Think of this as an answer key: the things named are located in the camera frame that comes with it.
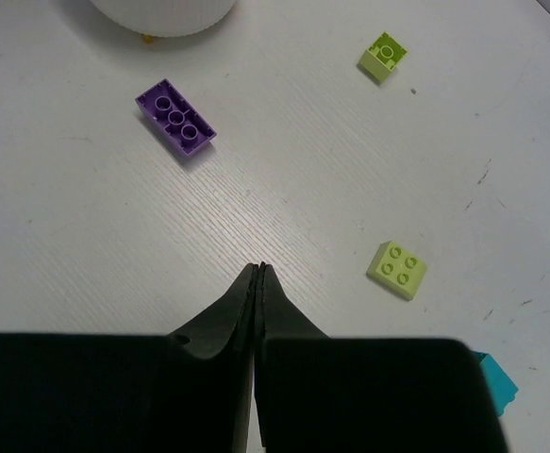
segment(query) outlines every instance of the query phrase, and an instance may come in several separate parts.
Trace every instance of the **toy block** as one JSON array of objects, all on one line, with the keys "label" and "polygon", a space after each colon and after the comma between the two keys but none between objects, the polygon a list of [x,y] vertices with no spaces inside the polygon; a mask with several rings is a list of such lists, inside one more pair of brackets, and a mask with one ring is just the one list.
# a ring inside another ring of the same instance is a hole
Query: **toy block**
[{"label": "toy block", "polygon": [[184,156],[191,156],[216,136],[199,113],[166,80],[136,98],[142,113],[166,142]]},{"label": "toy block", "polygon": [[360,58],[360,66],[378,82],[383,82],[392,73],[407,53],[388,33],[383,33]]},{"label": "toy block", "polygon": [[427,266],[398,243],[379,246],[367,276],[401,297],[412,300],[422,282]]},{"label": "toy block", "polygon": [[483,352],[475,352],[475,354],[489,386],[497,417],[500,417],[505,407],[515,399],[519,389],[491,354]]}]

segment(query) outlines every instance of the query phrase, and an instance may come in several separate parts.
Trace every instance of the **dark mark on table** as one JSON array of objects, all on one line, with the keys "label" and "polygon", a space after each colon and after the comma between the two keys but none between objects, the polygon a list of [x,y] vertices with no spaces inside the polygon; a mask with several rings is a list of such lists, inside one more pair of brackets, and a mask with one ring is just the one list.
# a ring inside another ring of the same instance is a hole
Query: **dark mark on table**
[{"label": "dark mark on table", "polygon": [[542,275],[541,279],[539,280],[539,283],[541,283],[549,273],[550,273],[550,269]]},{"label": "dark mark on table", "polygon": [[485,165],[485,169],[486,171],[484,172],[484,175],[482,175],[482,177],[478,180],[478,183],[476,184],[476,186],[479,186],[480,184],[482,184],[482,181],[484,180],[484,178],[486,178],[487,174],[489,173],[489,171],[491,170],[489,168],[489,164],[491,163],[492,159],[489,159],[488,162],[486,162],[486,165]]}]

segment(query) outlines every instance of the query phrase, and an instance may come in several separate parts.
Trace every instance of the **white tabletop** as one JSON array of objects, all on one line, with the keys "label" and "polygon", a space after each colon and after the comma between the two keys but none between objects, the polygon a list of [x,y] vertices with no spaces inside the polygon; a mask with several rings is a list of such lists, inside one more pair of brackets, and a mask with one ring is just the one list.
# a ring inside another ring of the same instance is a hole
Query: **white tabletop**
[{"label": "white tabletop", "polygon": [[[384,30],[409,52],[378,87]],[[188,164],[134,103],[164,77],[219,133]],[[364,275],[390,239],[429,265],[409,303]],[[146,45],[86,1],[0,2],[0,330],[168,332],[260,260],[331,336],[492,353],[513,449],[550,453],[550,16],[239,0]]]}]

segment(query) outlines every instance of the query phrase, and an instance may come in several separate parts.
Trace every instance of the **teal lego brick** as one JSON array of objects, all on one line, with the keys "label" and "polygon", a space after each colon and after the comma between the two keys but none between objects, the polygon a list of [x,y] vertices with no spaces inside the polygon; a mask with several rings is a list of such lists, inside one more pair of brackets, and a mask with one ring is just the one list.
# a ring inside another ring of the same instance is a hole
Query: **teal lego brick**
[{"label": "teal lego brick", "polygon": [[501,368],[491,354],[475,352],[475,355],[489,387],[494,409],[497,416],[500,417],[503,415],[505,407],[515,399],[519,390],[518,386],[503,371],[503,368]]},{"label": "teal lego brick", "polygon": [[384,32],[365,50],[358,64],[381,83],[388,78],[406,54],[407,49]]}]

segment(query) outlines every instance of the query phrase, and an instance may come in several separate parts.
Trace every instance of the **lime green lego brick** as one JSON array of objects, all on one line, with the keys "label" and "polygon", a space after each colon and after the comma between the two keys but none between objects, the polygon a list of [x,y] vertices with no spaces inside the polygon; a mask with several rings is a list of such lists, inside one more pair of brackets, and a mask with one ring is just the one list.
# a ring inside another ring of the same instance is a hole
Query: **lime green lego brick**
[{"label": "lime green lego brick", "polygon": [[365,50],[360,58],[360,66],[371,74],[375,80],[383,82],[392,73],[401,59],[407,53],[402,45],[390,36],[383,33],[371,47]]},{"label": "lime green lego brick", "polygon": [[379,246],[367,276],[401,297],[412,300],[424,279],[427,266],[394,241]]}]

